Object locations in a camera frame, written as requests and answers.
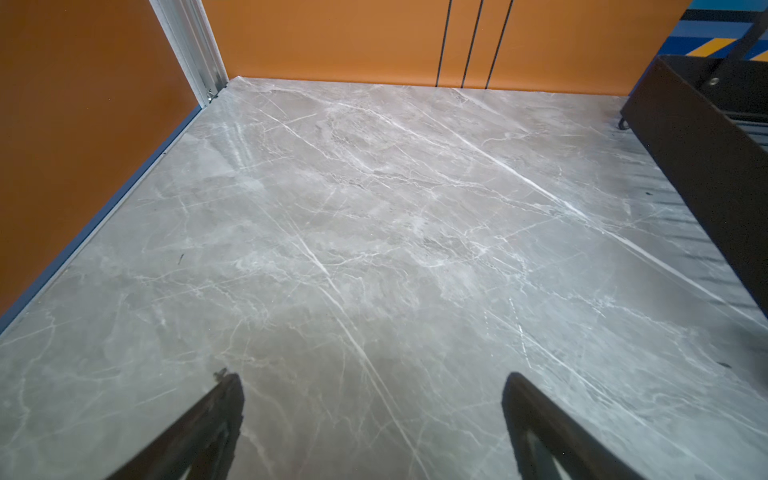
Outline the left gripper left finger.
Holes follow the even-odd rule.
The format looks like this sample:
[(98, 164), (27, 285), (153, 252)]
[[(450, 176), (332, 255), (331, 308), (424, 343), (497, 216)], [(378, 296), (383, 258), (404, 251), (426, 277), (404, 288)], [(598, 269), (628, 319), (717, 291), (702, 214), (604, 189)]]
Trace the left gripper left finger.
[(111, 479), (225, 479), (243, 422), (240, 376), (215, 374), (216, 386)]

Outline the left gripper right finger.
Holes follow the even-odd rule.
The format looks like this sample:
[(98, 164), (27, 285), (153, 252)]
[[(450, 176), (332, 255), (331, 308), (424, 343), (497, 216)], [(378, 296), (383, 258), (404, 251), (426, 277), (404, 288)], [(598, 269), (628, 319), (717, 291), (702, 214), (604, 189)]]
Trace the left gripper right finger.
[(523, 479), (640, 479), (522, 373), (506, 379), (501, 407)]

